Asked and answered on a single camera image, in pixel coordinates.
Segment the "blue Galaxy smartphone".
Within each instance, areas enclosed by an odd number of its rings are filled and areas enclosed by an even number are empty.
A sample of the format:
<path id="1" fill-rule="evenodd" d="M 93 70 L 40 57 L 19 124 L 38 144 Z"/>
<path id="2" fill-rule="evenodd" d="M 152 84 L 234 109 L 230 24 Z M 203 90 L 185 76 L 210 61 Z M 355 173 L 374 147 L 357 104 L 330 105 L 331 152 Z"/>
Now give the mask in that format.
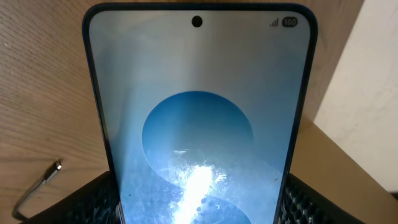
<path id="1" fill-rule="evenodd" d="M 277 223 L 317 34 L 295 3 L 88 9 L 82 35 L 123 223 Z"/>

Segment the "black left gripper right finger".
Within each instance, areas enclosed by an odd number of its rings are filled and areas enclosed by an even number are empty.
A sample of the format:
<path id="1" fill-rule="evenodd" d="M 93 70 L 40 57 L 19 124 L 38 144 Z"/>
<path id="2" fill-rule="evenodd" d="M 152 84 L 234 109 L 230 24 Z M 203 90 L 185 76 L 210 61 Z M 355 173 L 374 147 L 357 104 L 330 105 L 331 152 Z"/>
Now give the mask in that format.
<path id="1" fill-rule="evenodd" d="M 278 223 L 363 224 L 293 174 L 287 178 Z"/>

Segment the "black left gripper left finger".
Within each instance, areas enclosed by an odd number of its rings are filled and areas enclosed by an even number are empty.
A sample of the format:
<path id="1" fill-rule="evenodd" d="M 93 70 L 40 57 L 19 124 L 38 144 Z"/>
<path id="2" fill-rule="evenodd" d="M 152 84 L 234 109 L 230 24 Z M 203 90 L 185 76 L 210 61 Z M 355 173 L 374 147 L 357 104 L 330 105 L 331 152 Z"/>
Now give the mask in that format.
<path id="1" fill-rule="evenodd" d="M 113 224 L 118 191 L 109 171 L 22 224 Z"/>

